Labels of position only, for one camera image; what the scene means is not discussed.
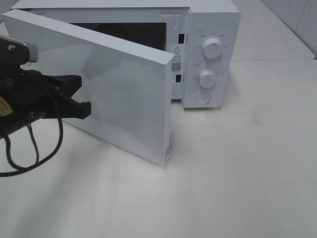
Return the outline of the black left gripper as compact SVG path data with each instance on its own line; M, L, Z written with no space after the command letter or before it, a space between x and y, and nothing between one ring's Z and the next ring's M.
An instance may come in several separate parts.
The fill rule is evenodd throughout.
M0 36L0 118L1 119L85 119L91 103L64 100L60 89L73 96L82 87L79 75L59 76L58 81L22 65L38 61L36 45Z

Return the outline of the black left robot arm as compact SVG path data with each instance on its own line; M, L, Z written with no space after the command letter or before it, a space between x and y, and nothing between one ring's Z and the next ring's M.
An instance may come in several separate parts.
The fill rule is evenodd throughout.
M85 119L91 114L90 102L72 99L82 86L81 76L52 76L22 69L22 65L37 60L36 45L1 35L1 138L39 119Z

